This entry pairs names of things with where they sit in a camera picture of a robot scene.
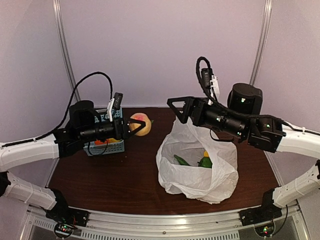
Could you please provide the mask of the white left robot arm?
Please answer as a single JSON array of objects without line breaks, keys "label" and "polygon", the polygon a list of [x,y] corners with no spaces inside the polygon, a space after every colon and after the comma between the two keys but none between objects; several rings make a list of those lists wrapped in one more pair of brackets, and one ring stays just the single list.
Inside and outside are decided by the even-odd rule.
[{"label": "white left robot arm", "polygon": [[62,159],[84,149],[94,141],[125,140],[146,127],[144,120],[113,118],[113,103],[107,108],[108,119],[102,120],[90,100],[69,107],[69,121],[64,128],[54,129],[48,136],[39,136],[0,146],[0,195],[52,212],[61,222],[72,218],[72,211],[58,190],[39,187],[14,176],[9,169],[48,159]]}]

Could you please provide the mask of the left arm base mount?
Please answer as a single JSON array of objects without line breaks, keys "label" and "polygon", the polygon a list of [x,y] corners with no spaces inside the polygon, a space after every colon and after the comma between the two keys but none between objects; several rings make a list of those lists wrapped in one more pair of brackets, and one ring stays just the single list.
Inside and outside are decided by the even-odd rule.
[{"label": "left arm base mount", "polygon": [[46,217],[54,220],[57,223],[67,224],[69,226],[86,227],[89,217],[89,212],[69,207],[67,200],[61,191],[57,189],[49,189],[54,193],[55,205],[52,209],[45,209]]}]

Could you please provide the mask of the yellow orange mango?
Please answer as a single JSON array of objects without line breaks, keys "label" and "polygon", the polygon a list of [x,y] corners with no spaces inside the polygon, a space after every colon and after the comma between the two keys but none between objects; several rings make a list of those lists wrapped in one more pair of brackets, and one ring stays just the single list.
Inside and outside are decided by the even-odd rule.
[{"label": "yellow orange mango", "polygon": [[203,156],[208,158],[208,157],[209,157],[208,152],[207,152],[207,151],[204,151]]}]

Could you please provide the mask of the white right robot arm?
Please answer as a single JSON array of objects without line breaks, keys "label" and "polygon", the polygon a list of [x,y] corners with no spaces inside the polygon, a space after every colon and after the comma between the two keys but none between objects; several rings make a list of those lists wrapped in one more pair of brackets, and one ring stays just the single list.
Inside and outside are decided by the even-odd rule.
[{"label": "white right robot arm", "polygon": [[216,99],[215,92],[204,87],[206,98],[193,96],[169,98],[167,105],[182,124],[192,123],[247,141],[257,149],[275,153],[296,153],[320,157],[320,134],[272,115],[261,115],[263,93],[246,83],[236,83],[227,106]]}]

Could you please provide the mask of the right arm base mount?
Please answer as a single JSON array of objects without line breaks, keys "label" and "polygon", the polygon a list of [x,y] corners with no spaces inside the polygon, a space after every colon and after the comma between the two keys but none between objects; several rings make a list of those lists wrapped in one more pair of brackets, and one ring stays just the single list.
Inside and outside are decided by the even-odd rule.
[{"label": "right arm base mount", "polygon": [[261,206],[247,208],[238,212],[242,226],[271,221],[282,216],[282,208],[274,204],[274,191],[275,189],[272,188],[263,194]]}]

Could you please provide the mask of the yellow banana bunch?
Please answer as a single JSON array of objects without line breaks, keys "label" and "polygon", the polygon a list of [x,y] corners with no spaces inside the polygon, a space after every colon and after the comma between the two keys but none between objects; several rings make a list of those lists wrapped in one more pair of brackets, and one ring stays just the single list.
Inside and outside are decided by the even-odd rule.
[{"label": "yellow banana bunch", "polygon": [[117,140],[114,138],[108,138],[104,141],[96,140],[96,141],[94,141],[94,144],[95,145],[107,145],[107,144],[113,144],[113,143],[118,143],[118,142],[121,142],[121,140]]}]

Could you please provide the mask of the white plastic bag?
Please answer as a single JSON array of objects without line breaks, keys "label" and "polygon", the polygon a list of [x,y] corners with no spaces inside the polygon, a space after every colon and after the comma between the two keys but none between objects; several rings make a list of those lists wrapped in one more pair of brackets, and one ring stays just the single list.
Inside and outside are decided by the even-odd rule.
[{"label": "white plastic bag", "polygon": [[[174,120],[156,154],[158,182],[168,194],[184,194],[209,204],[231,197],[239,179],[237,148],[217,138],[213,131],[194,126],[191,120],[185,124]],[[212,168],[198,166],[204,151],[209,154]],[[174,155],[190,166],[179,165]]]}]

